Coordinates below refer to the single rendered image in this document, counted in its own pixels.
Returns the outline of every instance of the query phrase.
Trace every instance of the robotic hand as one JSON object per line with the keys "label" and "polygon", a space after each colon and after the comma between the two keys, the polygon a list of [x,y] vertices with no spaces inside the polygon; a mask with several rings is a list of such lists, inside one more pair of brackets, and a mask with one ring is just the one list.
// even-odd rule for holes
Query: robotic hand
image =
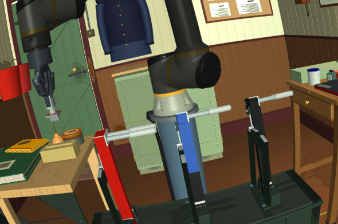
{"label": "robotic hand", "polygon": [[51,122],[60,121],[54,100],[55,79],[48,64],[53,62],[49,46],[50,31],[71,19],[83,16],[87,0],[19,0],[18,23],[23,51],[27,54],[30,69],[34,69],[32,83],[39,96],[44,98]]}

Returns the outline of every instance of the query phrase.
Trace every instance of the desk drawer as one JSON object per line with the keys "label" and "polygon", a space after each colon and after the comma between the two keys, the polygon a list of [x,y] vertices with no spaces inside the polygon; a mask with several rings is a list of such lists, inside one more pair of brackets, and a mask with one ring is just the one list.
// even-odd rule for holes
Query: desk drawer
{"label": "desk drawer", "polygon": [[310,94],[306,94],[294,88],[290,88],[290,90],[293,91],[293,96],[291,97],[292,101],[333,121],[333,104],[324,102]]}

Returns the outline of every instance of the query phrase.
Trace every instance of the green cabinet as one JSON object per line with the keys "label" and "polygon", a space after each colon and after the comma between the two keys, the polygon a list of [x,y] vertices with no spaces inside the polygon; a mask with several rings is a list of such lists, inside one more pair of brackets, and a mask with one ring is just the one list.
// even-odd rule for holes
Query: green cabinet
{"label": "green cabinet", "polygon": [[[150,124],[146,114],[153,109],[149,71],[125,74],[115,77],[125,126],[127,129]],[[199,111],[217,107],[214,88],[188,89],[188,94],[198,104]],[[223,143],[218,114],[196,118],[199,142],[203,161],[223,157]],[[155,135],[130,138],[130,144],[137,168],[141,174],[164,170],[159,146]]]}

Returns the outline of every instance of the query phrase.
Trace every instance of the wooden floor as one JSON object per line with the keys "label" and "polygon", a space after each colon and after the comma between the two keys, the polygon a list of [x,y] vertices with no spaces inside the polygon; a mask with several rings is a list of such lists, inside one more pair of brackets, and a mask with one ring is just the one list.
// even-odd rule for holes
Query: wooden floor
{"label": "wooden floor", "polygon": [[[292,123],[287,120],[265,127],[269,141],[272,174],[292,168]],[[249,150],[246,132],[223,139],[223,158],[204,163],[208,192],[223,190],[250,181]],[[332,155],[333,144],[307,127],[301,125],[301,165],[306,165]],[[145,206],[171,200],[164,171],[140,175],[133,157],[117,159],[121,179],[130,203]],[[319,224],[325,224],[332,163],[301,174],[301,177],[321,196]],[[93,179],[78,182],[75,192],[79,204],[91,223],[96,211],[104,205]],[[30,197],[17,214],[29,222],[62,218],[64,215],[36,197]],[[70,219],[45,222],[48,224],[75,224]]]}

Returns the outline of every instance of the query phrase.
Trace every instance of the uniform jacket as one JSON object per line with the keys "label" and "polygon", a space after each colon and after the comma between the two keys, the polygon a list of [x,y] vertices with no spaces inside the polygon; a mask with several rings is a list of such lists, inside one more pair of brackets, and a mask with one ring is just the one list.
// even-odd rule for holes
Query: uniform jacket
{"label": "uniform jacket", "polygon": [[97,27],[111,61],[150,54],[154,43],[146,0],[95,0]]}

